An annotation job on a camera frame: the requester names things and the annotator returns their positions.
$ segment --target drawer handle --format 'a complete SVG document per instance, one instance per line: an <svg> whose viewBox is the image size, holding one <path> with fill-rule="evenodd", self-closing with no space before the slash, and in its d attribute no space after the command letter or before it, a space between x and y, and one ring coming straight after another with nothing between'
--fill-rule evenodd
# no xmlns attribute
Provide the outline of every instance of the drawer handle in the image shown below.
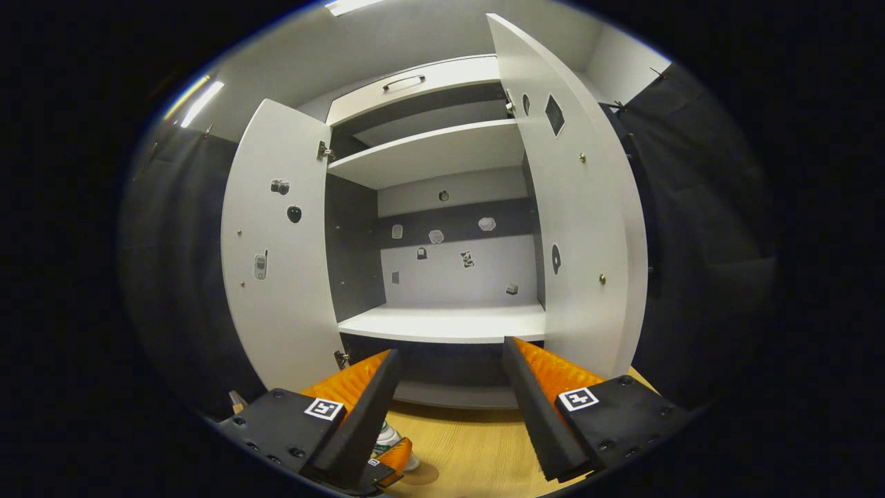
<svg viewBox="0 0 885 498"><path fill-rule="evenodd" d="M396 80L395 82L390 82L390 83L384 85L384 91L389 90L389 89L390 89L390 85L392 85L392 84L394 84L394 83L404 82L404 81L406 81L406 80L410 80L410 79L412 79L412 78L420 78L422 81L424 81L424 80L427 79L427 77L425 77L424 74L415 74L414 76L406 76L406 77L404 77L404 78L400 78L400 79Z"/></svg>

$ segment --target white panel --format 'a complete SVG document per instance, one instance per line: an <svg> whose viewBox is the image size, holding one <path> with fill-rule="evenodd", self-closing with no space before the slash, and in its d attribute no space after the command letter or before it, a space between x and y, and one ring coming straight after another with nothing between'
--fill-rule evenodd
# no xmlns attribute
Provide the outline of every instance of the white panel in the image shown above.
<svg viewBox="0 0 885 498"><path fill-rule="evenodd" d="M531 235L441 244L431 244L428 239L420 246L427 249L426 260L417 258L418 247L381 249L384 291L391 306L509 306L538 302L535 244ZM464 251L470 251L473 259L470 268L462 264ZM399 284L391 282L395 271L399 272ZM519 286L515 296L505 292L509 283Z"/></svg>
<svg viewBox="0 0 885 498"><path fill-rule="evenodd" d="M645 309L648 254L635 180L590 92L550 51L490 14L502 84L532 170L544 242L545 348L603 377L627 373ZM522 95L531 106L527 116ZM558 101L555 135L544 112ZM585 154L586 162L579 160ZM554 274L551 248L561 252ZM606 284L599 282L605 274Z"/></svg>
<svg viewBox="0 0 885 498"><path fill-rule="evenodd" d="M499 80L495 56L460 58L394 74L332 102L326 124L338 125L384 105L434 91Z"/></svg>
<svg viewBox="0 0 885 498"><path fill-rule="evenodd" d="M333 353L342 344L323 222L326 168L316 158L319 140L330 136L322 122L265 100L227 178L221 212L227 303L242 347L268 389L297 392L338 371ZM274 179L289 182L287 195L270 191ZM301 208L300 222L289 221L289 206ZM258 280L255 256L265 250L266 278Z"/></svg>
<svg viewBox="0 0 885 498"><path fill-rule="evenodd" d="M328 172L380 190L435 176L516 166L522 155L516 121L485 121L379 145L333 162Z"/></svg>
<svg viewBox="0 0 885 498"><path fill-rule="evenodd" d="M449 193L442 202L439 193ZM439 207L528 197L522 167L501 167L457 175L437 176L378 191L378 217L414 213Z"/></svg>
<svg viewBox="0 0 885 498"><path fill-rule="evenodd" d="M606 25L584 74L591 89L601 90L606 102L618 100L626 104L658 78L650 67L663 73L669 66L670 61L648 45Z"/></svg>
<svg viewBox="0 0 885 498"><path fill-rule="evenodd" d="M504 342L504 336L544 340L540 304L507 307L375 307L338 324L338 330L372 338L449 344Z"/></svg>
<svg viewBox="0 0 885 498"><path fill-rule="evenodd" d="M450 105L442 109L434 109L413 114L394 121L388 121L366 131L354 135L360 142L369 147L377 147L400 138L427 133L435 129L507 119L503 100L488 102L472 102L470 104Z"/></svg>

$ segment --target cabinet door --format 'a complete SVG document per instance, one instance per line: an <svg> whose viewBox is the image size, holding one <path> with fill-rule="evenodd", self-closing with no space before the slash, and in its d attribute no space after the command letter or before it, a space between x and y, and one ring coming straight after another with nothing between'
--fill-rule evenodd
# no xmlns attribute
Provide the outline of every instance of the cabinet door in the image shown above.
<svg viewBox="0 0 885 498"><path fill-rule="evenodd" d="M265 387L300 391L338 371L324 229L329 126L264 100L242 136L221 213L221 263L237 334ZM285 195L271 183L289 184ZM300 219L289 219L291 206ZM256 259L265 258L264 267Z"/></svg>
<svg viewBox="0 0 885 498"><path fill-rule="evenodd" d="M625 374L648 284L643 210L627 157L572 70L507 20L488 18L535 183L544 347L602 377Z"/></svg>

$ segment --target shelf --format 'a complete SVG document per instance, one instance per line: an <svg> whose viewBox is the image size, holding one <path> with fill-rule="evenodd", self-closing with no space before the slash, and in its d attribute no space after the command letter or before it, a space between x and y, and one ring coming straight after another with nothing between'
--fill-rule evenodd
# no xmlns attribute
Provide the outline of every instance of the shelf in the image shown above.
<svg viewBox="0 0 885 498"><path fill-rule="evenodd" d="M371 338L446 344L502 343L505 336L544 340L540 304L508 307L381 305L338 323L338 331Z"/></svg>
<svg viewBox="0 0 885 498"><path fill-rule="evenodd" d="M474 387L470 385L435 385L400 381L394 400L457 409L518 409L516 396L508 386Z"/></svg>
<svg viewBox="0 0 885 498"><path fill-rule="evenodd" d="M379 190L437 176L518 166L523 152L515 120L483 121L388 142L335 161L328 172Z"/></svg>

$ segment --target black curtain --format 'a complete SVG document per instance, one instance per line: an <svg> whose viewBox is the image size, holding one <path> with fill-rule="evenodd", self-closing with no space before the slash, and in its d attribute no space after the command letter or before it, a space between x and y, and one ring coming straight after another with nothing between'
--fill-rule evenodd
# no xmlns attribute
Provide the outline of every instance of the black curtain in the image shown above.
<svg viewBox="0 0 885 498"><path fill-rule="evenodd" d="M221 206L237 144L171 126L134 171L119 272L147 355L193 408L221 419L227 393L266 391L237 336L221 273Z"/></svg>
<svg viewBox="0 0 885 498"><path fill-rule="evenodd" d="M741 130L682 67L607 114L638 153L631 165L647 183L656 260L633 365L665 397L695 407L740 382L766 342L778 281L773 199Z"/></svg>

